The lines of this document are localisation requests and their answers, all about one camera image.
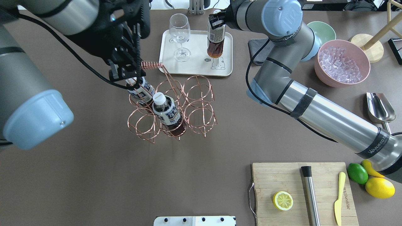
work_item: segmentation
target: gray cloth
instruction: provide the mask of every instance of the gray cloth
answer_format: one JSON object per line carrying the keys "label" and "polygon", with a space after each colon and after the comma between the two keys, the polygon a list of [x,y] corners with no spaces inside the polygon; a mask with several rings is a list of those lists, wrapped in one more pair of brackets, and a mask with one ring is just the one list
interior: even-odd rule
{"label": "gray cloth", "polygon": [[[254,54],[267,42],[268,39],[252,39],[248,41],[248,50],[250,51],[250,59]],[[274,47],[273,42],[269,42],[264,49],[254,58],[253,63],[261,66],[265,59],[267,58],[268,54],[271,52],[272,48]]]}

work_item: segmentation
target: black muddler tip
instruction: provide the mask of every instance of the black muddler tip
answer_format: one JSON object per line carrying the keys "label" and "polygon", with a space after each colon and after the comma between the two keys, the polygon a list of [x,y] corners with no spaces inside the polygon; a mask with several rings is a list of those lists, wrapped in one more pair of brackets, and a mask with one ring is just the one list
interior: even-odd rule
{"label": "black muddler tip", "polygon": [[303,177],[311,177],[311,166],[302,166],[301,169]]}

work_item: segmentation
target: bottle label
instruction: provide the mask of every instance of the bottle label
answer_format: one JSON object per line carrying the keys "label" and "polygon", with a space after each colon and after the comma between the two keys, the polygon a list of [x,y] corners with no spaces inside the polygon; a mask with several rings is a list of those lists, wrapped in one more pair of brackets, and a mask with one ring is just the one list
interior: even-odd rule
{"label": "bottle label", "polygon": [[151,86],[147,80],[143,78],[141,86],[135,90],[127,90],[133,98],[139,103],[146,104],[152,100],[155,94],[155,88]]}
{"label": "bottle label", "polygon": [[180,120],[181,114],[174,105],[173,98],[169,96],[166,96],[166,98],[170,98],[170,102],[172,103],[172,105],[170,105],[170,107],[164,112],[154,111],[154,113],[162,124],[173,125]]}
{"label": "bottle label", "polygon": [[208,24],[208,39],[213,43],[221,42],[225,38],[225,25],[213,30]]}

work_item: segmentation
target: green bowl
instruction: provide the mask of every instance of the green bowl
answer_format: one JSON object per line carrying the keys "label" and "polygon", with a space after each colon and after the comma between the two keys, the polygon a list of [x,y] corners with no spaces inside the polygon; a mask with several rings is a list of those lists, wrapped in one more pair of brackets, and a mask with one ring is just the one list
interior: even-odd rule
{"label": "green bowl", "polygon": [[311,28],[316,36],[318,36],[320,47],[331,40],[336,39],[336,34],[334,29],[321,21],[313,21],[307,24],[309,28]]}

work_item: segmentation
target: pink bowl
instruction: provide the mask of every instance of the pink bowl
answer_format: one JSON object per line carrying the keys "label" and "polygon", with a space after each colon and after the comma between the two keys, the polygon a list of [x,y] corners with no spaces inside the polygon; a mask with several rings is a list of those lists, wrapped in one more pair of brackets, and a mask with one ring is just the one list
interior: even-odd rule
{"label": "pink bowl", "polygon": [[[339,82],[338,80],[331,78],[327,73],[325,73],[325,71],[321,68],[320,63],[318,61],[318,55],[321,51],[323,51],[324,49],[327,49],[330,46],[343,47],[346,49],[344,56],[354,59],[354,61],[356,62],[357,66],[360,69],[362,79],[359,82],[357,82],[357,83]],[[362,81],[364,81],[370,73],[370,61],[367,58],[366,54],[363,52],[363,50],[361,50],[357,45],[355,45],[349,41],[336,39],[336,40],[328,41],[321,46],[320,50],[318,51],[316,61],[314,62],[314,69],[316,71],[318,78],[323,83],[325,83],[329,86],[332,86],[332,87],[340,88],[340,87],[346,87],[346,86],[358,84],[358,83],[361,83]]]}

